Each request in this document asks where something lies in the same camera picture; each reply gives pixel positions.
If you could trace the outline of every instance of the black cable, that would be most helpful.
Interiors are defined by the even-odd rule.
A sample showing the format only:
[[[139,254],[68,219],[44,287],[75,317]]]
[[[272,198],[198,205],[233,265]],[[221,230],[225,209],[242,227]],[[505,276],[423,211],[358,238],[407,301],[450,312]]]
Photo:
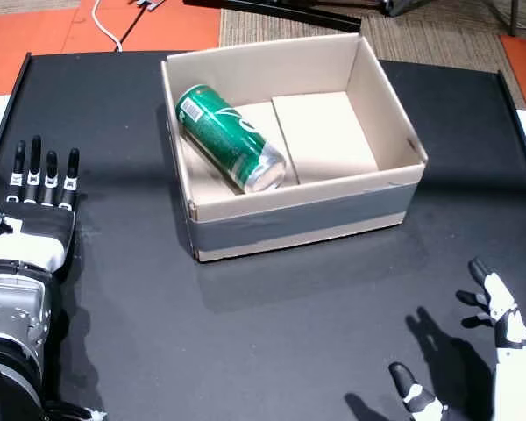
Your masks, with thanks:
[[[119,40],[119,42],[121,44],[123,44],[123,41],[126,39],[126,37],[129,36],[129,34],[131,33],[132,29],[134,28],[134,26],[138,23],[140,17],[142,17],[142,15],[144,14],[144,12],[146,11],[146,7],[148,6],[148,3],[144,2],[142,3],[142,5],[140,6],[140,11],[139,11],[139,14],[137,15],[137,17],[134,18],[134,20],[132,21],[131,23],[131,26],[129,26],[129,29],[126,30],[126,32],[124,33],[124,35],[121,37],[121,39]]]

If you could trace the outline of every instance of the black table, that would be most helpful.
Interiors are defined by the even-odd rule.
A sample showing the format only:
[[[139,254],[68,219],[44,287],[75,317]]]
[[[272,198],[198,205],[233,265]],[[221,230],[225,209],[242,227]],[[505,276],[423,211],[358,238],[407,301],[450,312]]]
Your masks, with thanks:
[[[469,259],[498,268],[526,321],[526,156],[499,76],[382,63],[430,155],[403,225],[199,264],[164,55],[33,57],[12,100],[0,198],[19,139],[82,151],[70,324],[49,385],[58,375],[64,399],[116,421],[381,419],[367,405],[406,419],[387,373],[401,360],[444,400],[486,402],[492,333],[463,329],[474,309],[454,298],[474,289]]]

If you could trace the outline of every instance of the robotic hand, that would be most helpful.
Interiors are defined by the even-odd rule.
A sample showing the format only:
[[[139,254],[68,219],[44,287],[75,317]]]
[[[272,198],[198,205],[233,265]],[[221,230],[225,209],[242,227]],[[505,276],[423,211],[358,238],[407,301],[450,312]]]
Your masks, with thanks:
[[[75,228],[78,149],[70,151],[57,205],[56,153],[46,156],[41,185],[41,139],[33,138],[24,189],[25,143],[20,141],[5,203],[0,206],[0,421],[102,419],[67,403],[45,403],[44,346],[60,311],[53,273],[67,258]]]
[[[458,291],[457,298],[480,307],[477,316],[466,318],[467,328],[494,326],[497,366],[494,371],[493,421],[526,421],[526,326],[515,299],[502,279],[487,269],[480,259],[469,263],[473,279],[483,294]],[[409,369],[399,362],[389,366],[395,387],[415,421],[463,421],[468,418],[455,408],[443,405],[424,389]]]

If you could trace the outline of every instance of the carpet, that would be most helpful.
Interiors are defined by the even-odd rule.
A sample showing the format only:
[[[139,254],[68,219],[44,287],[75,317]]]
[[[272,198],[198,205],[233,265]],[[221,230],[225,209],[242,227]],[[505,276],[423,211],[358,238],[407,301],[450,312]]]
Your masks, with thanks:
[[[0,0],[0,15],[78,7],[80,0]]]
[[[526,25],[526,0],[521,6],[519,21]],[[507,28],[502,19],[507,7],[509,3],[502,0],[490,4],[480,0],[437,0],[398,18],[385,18],[378,11],[354,7],[325,9],[362,17],[362,34],[380,59],[487,72],[500,70],[516,107],[526,108],[499,38]],[[220,46],[330,33],[340,32],[253,13],[223,11]]]

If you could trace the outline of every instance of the open cardboard box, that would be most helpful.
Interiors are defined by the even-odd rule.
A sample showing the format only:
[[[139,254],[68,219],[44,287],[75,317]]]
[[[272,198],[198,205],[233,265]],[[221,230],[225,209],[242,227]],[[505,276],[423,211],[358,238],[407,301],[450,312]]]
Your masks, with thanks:
[[[358,34],[170,55],[161,64],[194,256],[216,260],[397,225],[427,155]],[[284,183],[242,194],[185,135],[181,94],[207,84],[283,153]]]

